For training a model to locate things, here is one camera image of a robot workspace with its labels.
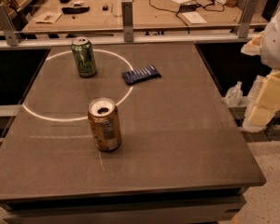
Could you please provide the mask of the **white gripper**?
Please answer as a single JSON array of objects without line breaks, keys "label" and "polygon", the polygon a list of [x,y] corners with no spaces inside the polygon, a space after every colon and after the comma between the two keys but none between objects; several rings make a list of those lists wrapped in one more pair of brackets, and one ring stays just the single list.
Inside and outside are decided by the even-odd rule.
[{"label": "white gripper", "polygon": [[260,55],[261,62],[273,70],[266,77],[257,76],[247,96],[243,128],[257,133],[280,110],[280,9],[265,27],[263,32],[243,45],[245,55]]}]

